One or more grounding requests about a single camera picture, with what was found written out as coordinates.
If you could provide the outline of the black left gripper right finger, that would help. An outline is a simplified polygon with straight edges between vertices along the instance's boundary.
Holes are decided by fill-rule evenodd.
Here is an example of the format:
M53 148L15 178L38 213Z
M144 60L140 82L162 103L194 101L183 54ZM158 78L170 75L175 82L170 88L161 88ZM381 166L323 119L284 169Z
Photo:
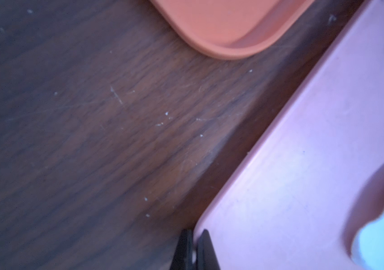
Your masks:
M221 270L211 241L210 233L205 229L197 244L197 270Z

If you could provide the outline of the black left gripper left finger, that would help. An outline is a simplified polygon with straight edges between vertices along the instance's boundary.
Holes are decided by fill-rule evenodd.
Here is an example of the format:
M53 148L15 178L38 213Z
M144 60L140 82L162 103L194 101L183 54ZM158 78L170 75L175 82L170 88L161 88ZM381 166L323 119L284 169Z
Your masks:
M170 270L194 270L193 263L193 232L183 229L177 242Z

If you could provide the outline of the pink silicone mat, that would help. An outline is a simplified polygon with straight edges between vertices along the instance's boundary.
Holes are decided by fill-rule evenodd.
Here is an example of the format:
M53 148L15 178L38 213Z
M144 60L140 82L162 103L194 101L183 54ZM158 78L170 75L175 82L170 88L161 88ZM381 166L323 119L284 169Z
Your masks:
M357 270L384 210L384 1L365 1L199 219L223 270Z

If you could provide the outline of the orange plastic tray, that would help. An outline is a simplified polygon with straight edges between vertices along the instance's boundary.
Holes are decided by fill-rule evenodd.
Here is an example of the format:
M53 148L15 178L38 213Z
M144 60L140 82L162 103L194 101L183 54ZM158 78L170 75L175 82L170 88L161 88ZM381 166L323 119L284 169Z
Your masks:
M159 0L152 4L190 47L215 59L238 60L273 45L313 1Z

